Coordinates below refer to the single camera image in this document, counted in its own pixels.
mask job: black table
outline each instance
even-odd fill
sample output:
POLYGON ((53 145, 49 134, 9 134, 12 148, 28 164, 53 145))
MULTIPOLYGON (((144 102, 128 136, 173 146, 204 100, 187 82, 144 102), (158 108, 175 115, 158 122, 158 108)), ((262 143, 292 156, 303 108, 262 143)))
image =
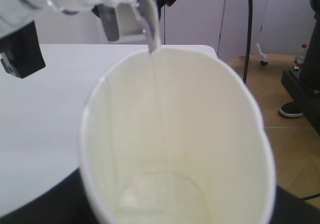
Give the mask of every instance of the black table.
MULTIPOLYGON (((0 218, 0 224, 98 224, 79 170, 22 208, 0 218)), ((270 224, 320 224, 320 209, 277 187, 270 224)))

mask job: white table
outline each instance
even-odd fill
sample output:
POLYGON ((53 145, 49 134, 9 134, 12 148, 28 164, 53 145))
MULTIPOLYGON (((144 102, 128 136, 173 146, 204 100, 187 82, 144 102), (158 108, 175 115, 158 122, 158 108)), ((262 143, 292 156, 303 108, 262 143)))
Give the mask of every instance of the white table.
MULTIPOLYGON (((204 45, 176 46, 216 57, 204 45)), ((99 77, 144 45, 46 44, 46 68, 18 79, 0 68, 0 217, 78 168, 82 109, 99 77)))

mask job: white paper cup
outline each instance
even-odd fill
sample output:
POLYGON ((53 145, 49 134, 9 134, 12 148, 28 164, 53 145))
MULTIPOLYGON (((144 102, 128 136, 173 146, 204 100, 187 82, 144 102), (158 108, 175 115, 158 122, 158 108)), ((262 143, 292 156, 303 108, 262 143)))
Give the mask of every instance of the white paper cup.
POLYGON ((80 132, 101 223, 269 223, 276 175, 262 115, 217 58, 164 48, 120 61, 93 90, 80 132))

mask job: shoe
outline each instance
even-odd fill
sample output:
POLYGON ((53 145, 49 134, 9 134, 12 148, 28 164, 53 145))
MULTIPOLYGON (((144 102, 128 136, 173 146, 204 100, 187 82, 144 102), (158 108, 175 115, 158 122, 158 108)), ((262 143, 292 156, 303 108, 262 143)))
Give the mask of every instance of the shoe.
POLYGON ((279 114, 284 118, 299 118, 304 115, 295 101, 284 104, 279 109, 279 114))

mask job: small bottle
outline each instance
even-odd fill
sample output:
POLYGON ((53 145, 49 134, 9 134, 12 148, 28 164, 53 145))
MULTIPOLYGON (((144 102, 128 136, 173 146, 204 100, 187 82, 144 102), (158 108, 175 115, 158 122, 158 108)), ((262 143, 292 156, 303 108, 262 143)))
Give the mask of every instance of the small bottle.
POLYGON ((302 68, 302 66, 303 66, 303 64, 305 62, 307 50, 308 50, 308 45, 307 44, 303 44, 301 51, 294 58, 293 68, 294 67, 302 68))

